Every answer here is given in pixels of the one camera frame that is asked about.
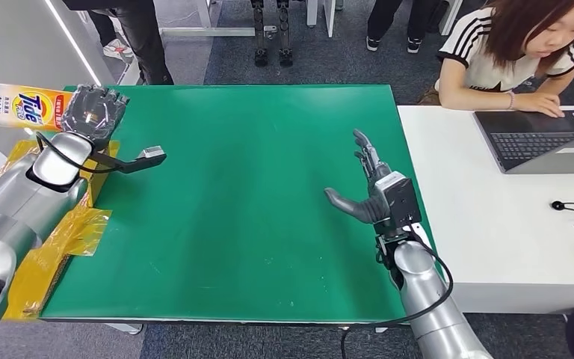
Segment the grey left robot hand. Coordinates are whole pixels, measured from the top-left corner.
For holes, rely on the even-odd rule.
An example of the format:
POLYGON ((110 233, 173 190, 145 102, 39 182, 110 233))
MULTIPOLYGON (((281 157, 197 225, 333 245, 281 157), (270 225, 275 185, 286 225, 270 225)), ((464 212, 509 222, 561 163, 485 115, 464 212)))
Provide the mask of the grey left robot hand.
POLYGON ((60 120, 63 132, 87 139, 95 151, 104 150, 120 124, 130 99, 98 85, 78 85, 60 120))

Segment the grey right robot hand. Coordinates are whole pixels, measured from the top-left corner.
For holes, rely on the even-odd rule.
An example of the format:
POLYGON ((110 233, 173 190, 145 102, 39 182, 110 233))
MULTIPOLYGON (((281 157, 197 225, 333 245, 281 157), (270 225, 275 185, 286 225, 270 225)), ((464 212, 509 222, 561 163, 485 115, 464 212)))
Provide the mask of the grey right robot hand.
POLYGON ((390 167, 382 161, 368 137, 358 129, 353 130, 356 145, 354 155, 362 166, 368 185, 368 198, 355 201, 343 197, 333 188, 325 188, 324 194, 329 202, 342 212, 365 224, 374 224, 389 216, 389 204, 383 191, 376 188, 376 182, 391 174, 390 167))

